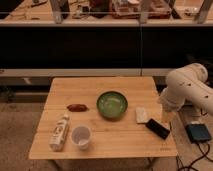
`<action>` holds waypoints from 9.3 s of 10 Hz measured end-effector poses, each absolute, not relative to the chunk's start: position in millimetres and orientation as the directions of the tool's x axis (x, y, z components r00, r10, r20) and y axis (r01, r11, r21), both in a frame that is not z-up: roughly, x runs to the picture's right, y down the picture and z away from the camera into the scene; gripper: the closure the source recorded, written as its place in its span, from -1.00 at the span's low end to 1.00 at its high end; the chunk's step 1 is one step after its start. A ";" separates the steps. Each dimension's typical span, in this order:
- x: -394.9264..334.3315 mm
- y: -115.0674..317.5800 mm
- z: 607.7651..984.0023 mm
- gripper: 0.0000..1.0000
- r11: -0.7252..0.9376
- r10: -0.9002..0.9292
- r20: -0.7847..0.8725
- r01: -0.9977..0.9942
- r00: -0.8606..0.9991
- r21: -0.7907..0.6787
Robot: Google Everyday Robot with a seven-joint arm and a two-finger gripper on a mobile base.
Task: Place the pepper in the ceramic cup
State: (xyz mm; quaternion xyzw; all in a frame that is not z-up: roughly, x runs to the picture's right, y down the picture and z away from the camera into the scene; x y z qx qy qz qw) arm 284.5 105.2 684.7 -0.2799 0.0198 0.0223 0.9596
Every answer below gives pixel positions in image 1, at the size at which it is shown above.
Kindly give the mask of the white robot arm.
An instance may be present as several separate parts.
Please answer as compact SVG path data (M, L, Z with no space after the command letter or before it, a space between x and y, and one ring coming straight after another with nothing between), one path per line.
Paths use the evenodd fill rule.
M165 78L167 87L159 96L162 122L169 123L173 113L180 110L186 100L213 116L213 89L205 84L207 79L208 71L200 63L170 71Z

